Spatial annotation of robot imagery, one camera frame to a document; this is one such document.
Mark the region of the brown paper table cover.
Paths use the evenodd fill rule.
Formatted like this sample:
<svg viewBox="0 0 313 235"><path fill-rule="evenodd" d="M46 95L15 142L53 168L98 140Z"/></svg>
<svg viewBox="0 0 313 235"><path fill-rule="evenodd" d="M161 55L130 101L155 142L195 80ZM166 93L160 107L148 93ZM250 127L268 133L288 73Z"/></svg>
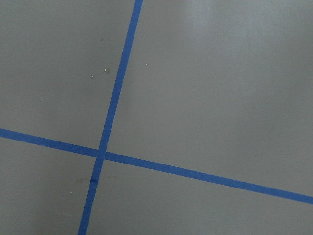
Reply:
<svg viewBox="0 0 313 235"><path fill-rule="evenodd" d="M0 232L75 235L132 0L3 0ZM107 150L313 194L313 3L145 0ZM89 235L310 235L313 207L105 160Z"/></svg>

